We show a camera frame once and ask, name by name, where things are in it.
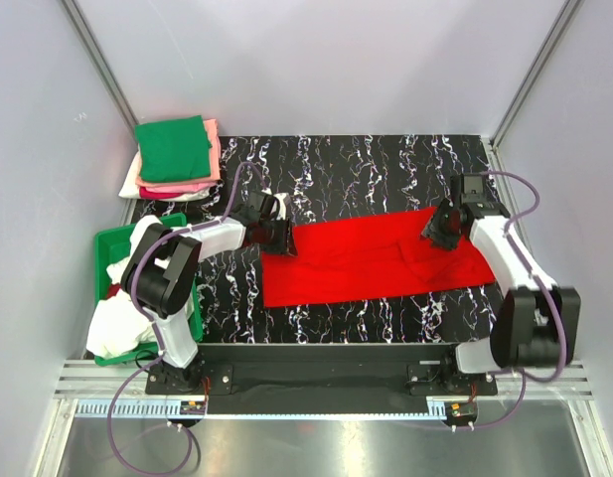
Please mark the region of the red t-shirt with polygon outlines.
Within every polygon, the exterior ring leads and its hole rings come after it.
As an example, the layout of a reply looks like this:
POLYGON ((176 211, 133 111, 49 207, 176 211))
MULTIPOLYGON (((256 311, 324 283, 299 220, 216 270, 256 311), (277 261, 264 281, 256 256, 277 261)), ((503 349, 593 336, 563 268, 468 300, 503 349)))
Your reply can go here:
POLYGON ((466 239, 448 251, 421 236, 434 212, 296 226, 295 257, 261 255, 263 305, 334 304, 494 283, 486 259, 466 239))

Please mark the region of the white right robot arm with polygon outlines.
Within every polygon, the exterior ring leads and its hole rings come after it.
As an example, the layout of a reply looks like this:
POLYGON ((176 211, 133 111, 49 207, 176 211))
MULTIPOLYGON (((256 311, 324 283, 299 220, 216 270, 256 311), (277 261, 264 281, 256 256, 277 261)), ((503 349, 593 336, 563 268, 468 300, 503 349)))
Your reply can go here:
POLYGON ((536 369, 549 369, 547 383, 555 381, 572 361, 581 298, 573 287, 559 285, 536 262, 516 231, 516 223, 539 206, 511 213, 487 195, 487 173, 455 175, 450 195, 441 201, 421 235, 446 251, 462 240, 475 247, 489 265, 503 293, 489 337, 453 348, 450 363, 439 369, 440 385, 461 394, 475 375, 516 372, 540 382, 536 369))

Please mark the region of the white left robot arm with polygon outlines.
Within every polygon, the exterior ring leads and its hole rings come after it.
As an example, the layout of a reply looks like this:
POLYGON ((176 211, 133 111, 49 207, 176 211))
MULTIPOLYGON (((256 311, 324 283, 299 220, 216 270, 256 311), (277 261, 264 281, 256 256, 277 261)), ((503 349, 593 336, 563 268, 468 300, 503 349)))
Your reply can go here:
POLYGON ((291 199, 285 193, 253 192, 245 203, 202 224, 169 228, 155 219, 144 222, 143 228, 121 287, 154 329, 159 360, 171 366, 168 382, 189 394, 203 379, 201 367, 192 363, 198 344, 185 313, 199 263, 251 245, 295 257, 291 199))

